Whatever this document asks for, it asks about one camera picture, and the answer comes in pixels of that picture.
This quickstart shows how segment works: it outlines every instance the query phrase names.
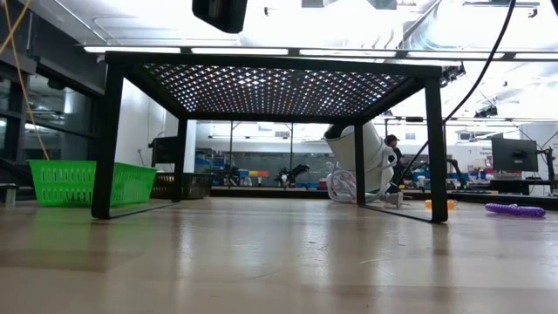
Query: black cable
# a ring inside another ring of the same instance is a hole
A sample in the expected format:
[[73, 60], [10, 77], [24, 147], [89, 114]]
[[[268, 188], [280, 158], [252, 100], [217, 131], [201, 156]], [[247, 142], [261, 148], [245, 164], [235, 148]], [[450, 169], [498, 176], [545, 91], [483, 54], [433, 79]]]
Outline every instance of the black cable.
[[[506, 15], [506, 19], [504, 19], [504, 24], [502, 25], [502, 29], [500, 31], [500, 34], [498, 35], [498, 38], [496, 38], [496, 42], [494, 43], [494, 46], [492, 48], [492, 50], [490, 51], [490, 55], [488, 55], [487, 61], [485, 63], [485, 66], [482, 68], [482, 71], [480, 71], [479, 77], [477, 78], [477, 80], [474, 82], [473, 86], [471, 87], [471, 89], [469, 90], [469, 92], [467, 93], [467, 95], [465, 95], [465, 97], [460, 101], [460, 103], [450, 112], [450, 114], [448, 114], [448, 116], [442, 121], [442, 125], [445, 125], [446, 122], [452, 118], [452, 116], [469, 100], [469, 98], [471, 97], [471, 95], [473, 95], [474, 91], [477, 89], [477, 87], [480, 85], [480, 82], [482, 81], [482, 79], [484, 78], [485, 74], [487, 73], [488, 70], [488, 66], [490, 66], [490, 64], [492, 63], [492, 60], [494, 59], [494, 55], [496, 54], [496, 51], [498, 50], [498, 47], [500, 47], [500, 42], [502, 41], [502, 39], [504, 38], [504, 34], [506, 34], [506, 30], [507, 30], [507, 26], [509, 25], [510, 20], [512, 19], [512, 13], [514, 13], [514, 8], [515, 8], [515, 0], [511, 0], [509, 3], [509, 7], [507, 9], [507, 15]], [[412, 158], [411, 162], [409, 162], [409, 164], [407, 165], [407, 168], [403, 171], [402, 174], [405, 174], [407, 171], [409, 171], [409, 169], [411, 168], [412, 164], [417, 160], [417, 158], [420, 156], [420, 154], [425, 150], [425, 148], [428, 146], [428, 140], [426, 141], [426, 143], [419, 149], [418, 153]], [[403, 180], [403, 175], [401, 176], [401, 178], [399, 178], [399, 183]]]
[[[532, 141], [534, 142], [534, 144], [535, 144], [541, 151], [544, 150], [544, 149], [542, 149], [542, 147], [539, 146], [539, 144], [537, 144], [537, 141], [536, 141], [536, 140], [531, 139], [531, 137], [529, 137], [529, 135], [527, 135], [525, 132], [523, 132], [523, 131], [522, 131], [518, 126], [516, 126], [513, 122], [512, 122], [512, 125], [515, 126], [515, 127], [517, 128], [517, 131], [519, 131], [521, 134], [525, 135], [525, 137], [527, 137], [528, 139], [532, 140]], [[554, 133], [554, 134], [550, 137], [550, 140], [556, 135], [556, 133]], [[547, 161], [544, 159], [544, 157], [542, 157], [541, 154], [537, 154], [537, 155], [538, 155], [539, 157], [541, 157], [542, 162], [544, 162], [544, 164], [548, 166], [548, 163], [547, 163]]]
[[138, 155], [139, 155], [139, 158], [141, 159], [141, 166], [145, 167], [146, 164], [143, 162], [143, 156], [141, 155], [141, 149], [138, 149]]
[[544, 142], [544, 144], [542, 144], [542, 147], [545, 147], [549, 143], [549, 141], [551, 141], [556, 136], [556, 134], [558, 134], [558, 131], [552, 134], [552, 136], [546, 142]]
[[[466, 74], [464, 75], [464, 77], [469, 81], [469, 83], [474, 84], [473, 80], [470, 79]], [[492, 100], [490, 100], [485, 93], [483, 93], [481, 90], [479, 90], [479, 94], [482, 95], [482, 98], [484, 98], [486, 101], [488, 101], [488, 103], [492, 106], [496, 106], [496, 104], [494, 104], [492, 102]]]
[[[538, 171], [533, 171], [533, 175], [537, 175], [538, 178], [541, 178], [541, 174], [539, 174]], [[534, 187], [536, 187], [535, 185], [533, 185], [533, 187], [531, 188], [531, 190], [529, 191], [529, 195], [531, 195], [534, 191]], [[542, 195], [544, 196], [544, 185], [542, 186]]]

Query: white robot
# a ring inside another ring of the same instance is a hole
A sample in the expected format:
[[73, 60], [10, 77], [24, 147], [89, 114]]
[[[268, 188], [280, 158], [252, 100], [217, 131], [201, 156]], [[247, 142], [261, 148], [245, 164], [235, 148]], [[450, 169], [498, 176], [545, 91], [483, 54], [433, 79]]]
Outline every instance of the white robot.
[[[331, 173], [326, 179], [328, 193], [333, 201], [356, 202], [357, 185], [355, 180], [355, 132], [354, 126], [347, 126], [343, 131], [339, 126], [330, 126], [324, 138], [336, 156], [338, 163], [329, 164]], [[386, 146], [376, 132], [371, 121], [363, 125], [364, 138], [364, 185], [366, 202], [386, 201], [398, 208], [403, 200], [403, 194], [387, 195], [385, 192], [391, 184], [393, 166], [397, 156], [393, 149]]]

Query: window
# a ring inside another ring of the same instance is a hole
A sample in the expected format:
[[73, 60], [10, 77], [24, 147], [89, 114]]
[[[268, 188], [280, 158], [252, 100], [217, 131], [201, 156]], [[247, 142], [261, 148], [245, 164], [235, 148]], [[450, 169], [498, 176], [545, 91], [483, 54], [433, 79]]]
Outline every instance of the window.
[[3, 142], [6, 138], [6, 126], [7, 126], [6, 118], [0, 118], [0, 152], [3, 151], [3, 147], [4, 147]]
[[[37, 126], [46, 152], [52, 160], [87, 160], [89, 140], [77, 135], [59, 132], [48, 127]], [[37, 131], [32, 124], [25, 124], [24, 161], [44, 159]]]
[[194, 171], [215, 174], [214, 185], [227, 186], [228, 167], [232, 165], [237, 171], [233, 173], [233, 186], [278, 187], [282, 185], [281, 174], [292, 167], [296, 182], [291, 182], [291, 187], [315, 188], [329, 173], [327, 161], [335, 161], [322, 139], [327, 128], [328, 125], [268, 122], [233, 122], [231, 126], [230, 121], [198, 121]]
[[0, 109], [8, 109], [10, 103], [10, 84], [8, 79], [0, 77]]
[[89, 97], [40, 75], [30, 76], [28, 93], [36, 119], [75, 131], [91, 131], [92, 100]]

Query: wooden floor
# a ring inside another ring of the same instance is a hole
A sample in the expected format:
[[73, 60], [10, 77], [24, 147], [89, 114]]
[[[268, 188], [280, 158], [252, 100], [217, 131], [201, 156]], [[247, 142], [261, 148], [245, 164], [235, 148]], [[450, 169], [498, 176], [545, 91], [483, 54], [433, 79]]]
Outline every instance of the wooden floor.
[[110, 222], [0, 210], [0, 313], [525, 314], [556, 313], [557, 300], [555, 213], [460, 203], [431, 225], [332, 201], [222, 198]]

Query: computer monitor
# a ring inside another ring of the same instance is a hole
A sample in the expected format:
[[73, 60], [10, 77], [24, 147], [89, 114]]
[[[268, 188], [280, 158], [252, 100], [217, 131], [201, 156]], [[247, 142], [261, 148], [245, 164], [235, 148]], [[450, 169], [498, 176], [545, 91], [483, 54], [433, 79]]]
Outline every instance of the computer monitor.
[[178, 151], [178, 137], [169, 136], [163, 138], [155, 138], [149, 145], [153, 149], [151, 157], [151, 167], [156, 164], [175, 163]]
[[494, 170], [539, 171], [534, 140], [492, 138], [492, 156]]

